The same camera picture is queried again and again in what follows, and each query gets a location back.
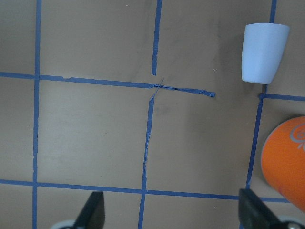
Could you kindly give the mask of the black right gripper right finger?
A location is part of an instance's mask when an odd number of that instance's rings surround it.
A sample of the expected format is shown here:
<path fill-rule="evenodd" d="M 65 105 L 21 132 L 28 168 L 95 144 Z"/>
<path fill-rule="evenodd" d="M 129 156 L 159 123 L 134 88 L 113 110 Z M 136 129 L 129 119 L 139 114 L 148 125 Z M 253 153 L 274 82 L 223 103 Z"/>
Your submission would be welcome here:
<path fill-rule="evenodd" d="M 250 189 L 239 190 L 238 218 L 244 229 L 303 229 L 296 220 L 281 220 Z"/>

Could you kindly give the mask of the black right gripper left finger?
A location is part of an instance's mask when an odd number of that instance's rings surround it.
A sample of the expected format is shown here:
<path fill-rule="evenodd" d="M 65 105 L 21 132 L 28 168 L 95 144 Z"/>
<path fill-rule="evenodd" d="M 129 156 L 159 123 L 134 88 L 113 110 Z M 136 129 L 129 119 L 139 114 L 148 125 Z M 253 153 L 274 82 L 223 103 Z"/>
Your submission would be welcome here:
<path fill-rule="evenodd" d="M 92 192 L 75 220 L 73 229 L 102 229 L 105 224 L 103 192 Z"/>

